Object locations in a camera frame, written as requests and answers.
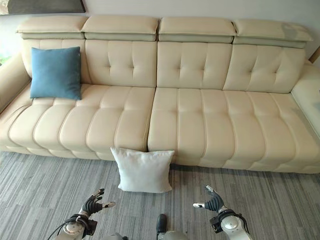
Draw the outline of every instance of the throw pillow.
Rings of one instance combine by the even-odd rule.
[[[119,189],[157,194],[172,190],[168,174],[175,151],[141,152],[115,147],[111,151],[119,168]]]
[[[30,98],[81,99],[80,47],[32,48]]]

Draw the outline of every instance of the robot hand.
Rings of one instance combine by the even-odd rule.
[[[91,214],[95,214],[101,211],[104,208],[111,208],[116,205],[114,201],[107,202],[107,203],[98,203],[99,200],[102,199],[102,196],[105,193],[105,189],[101,188],[97,192],[93,193],[82,205],[82,208],[79,215],[84,215],[87,218],[91,216]]]
[[[105,193],[103,188],[93,193],[83,204],[78,214],[72,215],[63,224],[61,224],[48,238],[57,231],[55,240],[78,240],[86,235],[92,236],[97,227],[97,221],[89,219],[92,214],[101,211],[104,208],[111,208],[116,205],[115,202],[99,203],[102,195]]]
[[[252,240],[246,219],[228,209],[221,196],[209,185],[205,186],[211,200],[206,203],[194,203],[195,208],[204,208],[216,212],[218,215],[210,219],[214,232],[224,231],[230,240]]]

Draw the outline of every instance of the adjustable headrest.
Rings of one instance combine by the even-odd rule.
[[[84,39],[81,32],[87,16],[31,17],[20,24],[17,33],[23,39]]]
[[[155,41],[158,20],[149,16],[91,16],[82,31],[86,39]]]
[[[271,45],[303,49],[312,41],[303,26],[282,21],[238,19],[234,21],[237,35],[233,44]]]
[[[159,41],[231,43],[236,31],[232,22],[218,17],[164,17]]]

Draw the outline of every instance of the sofa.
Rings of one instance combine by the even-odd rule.
[[[0,150],[320,172],[320,71],[294,23],[215,17],[45,16],[22,23],[0,67]],[[31,48],[80,47],[82,100],[30,98]]]

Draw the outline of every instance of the gray carpet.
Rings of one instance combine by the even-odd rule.
[[[209,197],[213,186],[227,206],[242,213],[254,240],[320,239],[320,174],[228,170],[172,165],[164,194],[123,192],[117,164],[111,161],[0,155],[0,239],[43,240],[79,211],[84,200],[105,188],[103,200],[117,205],[97,213],[99,240],[119,232],[130,240],[155,238],[157,217],[191,240],[225,240],[209,224],[212,212],[192,204]]]

